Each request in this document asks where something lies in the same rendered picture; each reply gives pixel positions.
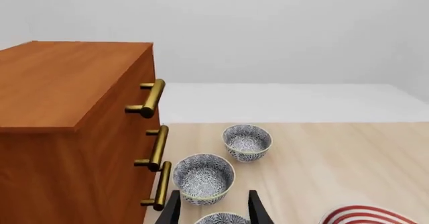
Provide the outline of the wooden cabinet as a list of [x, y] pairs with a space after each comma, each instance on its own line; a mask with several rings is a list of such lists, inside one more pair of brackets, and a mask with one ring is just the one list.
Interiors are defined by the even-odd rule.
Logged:
[[142, 224], [159, 117], [126, 113], [155, 81], [146, 42], [0, 50], [0, 224]]

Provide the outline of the plate with red rings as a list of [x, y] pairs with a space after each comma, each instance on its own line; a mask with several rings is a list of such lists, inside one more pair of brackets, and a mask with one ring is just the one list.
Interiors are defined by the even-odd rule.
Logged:
[[369, 205], [344, 205], [326, 213], [318, 224], [418, 224], [399, 213]]

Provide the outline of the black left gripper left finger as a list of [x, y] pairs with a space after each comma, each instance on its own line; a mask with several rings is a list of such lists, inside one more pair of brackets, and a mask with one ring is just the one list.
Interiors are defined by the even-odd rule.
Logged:
[[178, 224], [180, 218], [180, 209], [180, 191], [173, 190], [170, 195], [170, 199], [158, 217], [156, 224]]

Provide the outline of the black patterned bowl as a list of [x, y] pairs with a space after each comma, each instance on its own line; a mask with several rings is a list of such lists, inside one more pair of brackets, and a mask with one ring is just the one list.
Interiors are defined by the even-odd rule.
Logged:
[[229, 161], [206, 153], [185, 157], [172, 172], [172, 181], [183, 199], [197, 206], [213, 205], [224, 199], [235, 177], [235, 169]]
[[251, 224], [251, 222], [236, 213], [218, 212], [201, 217], [194, 224]]
[[228, 153], [239, 162], [250, 163], [264, 157], [272, 145], [272, 136], [266, 130], [249, 124], [227, 127], [222, 139]]

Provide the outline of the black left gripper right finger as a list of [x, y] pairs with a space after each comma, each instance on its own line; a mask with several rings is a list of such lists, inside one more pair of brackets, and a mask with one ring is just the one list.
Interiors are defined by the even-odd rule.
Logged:
[[251, 224], [273, 224], [256, 190], [249, 191], [248, 210]]

